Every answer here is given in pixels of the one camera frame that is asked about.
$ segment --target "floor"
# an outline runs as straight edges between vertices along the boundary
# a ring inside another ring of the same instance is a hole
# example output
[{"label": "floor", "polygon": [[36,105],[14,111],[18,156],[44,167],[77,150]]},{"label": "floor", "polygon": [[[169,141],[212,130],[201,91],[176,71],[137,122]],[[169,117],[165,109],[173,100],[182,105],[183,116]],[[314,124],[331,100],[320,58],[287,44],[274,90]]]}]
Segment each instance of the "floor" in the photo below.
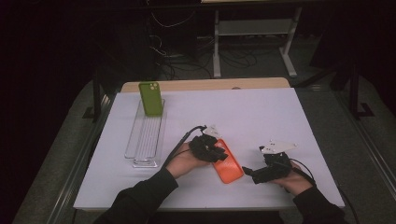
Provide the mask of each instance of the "floor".
[{"label": "floor", "polygon": [[[283,41],[282,36],[241,37],[236,41],[238,44],[235,40],[230,43],[224,40],[220,48],[221,78],[285,77],[293,85],[321,71],[309,66],[318,38],[298,36],[290,49],[298,76],[290,78],[277,50]],[[174,57],[170,59],[173,69],[166,70],[170,66],[165,66],[160,79],[210,78],[211,56],[210,51],[203,51],[199,60]],[[328,75],[306,88],[296,89],[321,152],[334,180],[347,196],[346,202],[348,199],[356,210],[360,223],[396,223],[395,191],[389,184],[394,176],[384,175],[384,167],[396,170],[396,119],[381,103],[375,88],[361,77],[360,102],[367,103],[375,116],[355,120],[347,111],[347,88],[332,91],[331,80],[332,75]],[[87,108],[92,106],[90,82],[70,108],[15,224],[92,223],[101,214],[77,211],[72,207],[90,151],[106,121],[100,118],[93,123],[92,119],[84,117]],[[111,101],[105,98],[103,113],[110,107]],[[346,220],[356,223],[350,205],[345,212]],[[296,210],[282,211],[281,216],[287,224],[301,223]]]}]

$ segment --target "orange phone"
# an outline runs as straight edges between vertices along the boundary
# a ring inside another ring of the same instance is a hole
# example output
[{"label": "orange phone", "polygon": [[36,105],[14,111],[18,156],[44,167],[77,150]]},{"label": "orange phone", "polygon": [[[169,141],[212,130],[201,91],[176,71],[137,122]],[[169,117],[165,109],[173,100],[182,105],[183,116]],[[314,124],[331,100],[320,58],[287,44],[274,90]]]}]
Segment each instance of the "orange phone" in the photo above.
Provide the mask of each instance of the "orange phone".
[{"label": "orange phone", "polygon": [[229,184],[243,176],[244,171],[225,142],[222,139],[218,139],[218,142],[215,144],[215,146],[224,148],[225,154],[228,155],[224,161],[216,161],[213,163],[213,166],[218,172],[221,181],[224,184]]}]

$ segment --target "dark background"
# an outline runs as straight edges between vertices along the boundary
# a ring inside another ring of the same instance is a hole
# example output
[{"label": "dark background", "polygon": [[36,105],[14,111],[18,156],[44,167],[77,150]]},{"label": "dark background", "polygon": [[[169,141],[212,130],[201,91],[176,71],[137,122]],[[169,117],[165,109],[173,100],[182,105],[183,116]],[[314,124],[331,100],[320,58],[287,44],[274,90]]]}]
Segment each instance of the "dark background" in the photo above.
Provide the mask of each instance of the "dark background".
[{"label": "dark background", "polygon": [[[124,55],[124,48],[135,48],[135,52],[155,60],[153,56],[139,49],[140,45],[123,46],[119,35],[108,35],[106,31],[117,20],[98,22],[97,17],[77,10],[77,2],[7,0],[2,1],[0,8],[0,223],[3,224],[14,218],[68,109],[98,67],[102,74],[111,75],[101,79],[108,92],[128,79],[155,79],[157,73],[152,63],[135,71],[134,64],[140,55]],[[323,34],[312,65],[326,68],[348,57],[357,65],[359,73],[375,84],[384,103],[395,114],[394,12],[390,1],[306,7],[298,32]],[[212,14],[201,14],[202,18],[195,22],[211,21]],[[147,45],[142,24],[131,28],[133,32],[129,38],[139,35]],[[120,68],[119,64],[111,62],[97,43],[92,43],[92,36],[101,36],[99,44],[107,43],[105,48],[123,55],[120,60],[130,62],[131,67]],[[126,70],[129,74],[146,75],[113,77]]]}]

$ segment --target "green phone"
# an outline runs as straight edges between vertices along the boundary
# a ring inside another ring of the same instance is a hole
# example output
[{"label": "green phone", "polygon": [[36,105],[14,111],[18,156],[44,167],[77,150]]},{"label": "green phone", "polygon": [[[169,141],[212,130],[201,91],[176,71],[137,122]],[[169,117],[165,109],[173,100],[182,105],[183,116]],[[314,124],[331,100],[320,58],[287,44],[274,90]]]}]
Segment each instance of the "green phone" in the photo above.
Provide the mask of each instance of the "green phone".
[{"label": "green phone", "polygon": [[140,82],[139,90],[146,116],[148,117],[162,116],[163,98],[161,97],[161,90],[158,82],[156,81]]}]

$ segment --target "clear plastic tray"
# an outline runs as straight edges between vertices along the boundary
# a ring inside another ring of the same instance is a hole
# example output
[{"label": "clear plastic tray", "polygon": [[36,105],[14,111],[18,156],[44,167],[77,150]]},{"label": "clear plastic tray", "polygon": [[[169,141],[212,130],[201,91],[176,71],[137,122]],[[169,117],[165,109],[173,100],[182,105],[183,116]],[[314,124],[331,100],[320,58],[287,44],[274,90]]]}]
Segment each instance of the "clear plastic tray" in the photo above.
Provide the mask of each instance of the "clear plastic tray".
[{"label": "clear plastic tray", "polygon": [[125,159],[131,160],[133,167],[158,167],[160,165],[165,122],[164,99],[161,117],[146,116],[142,101],[139,102],[125,151]]}]

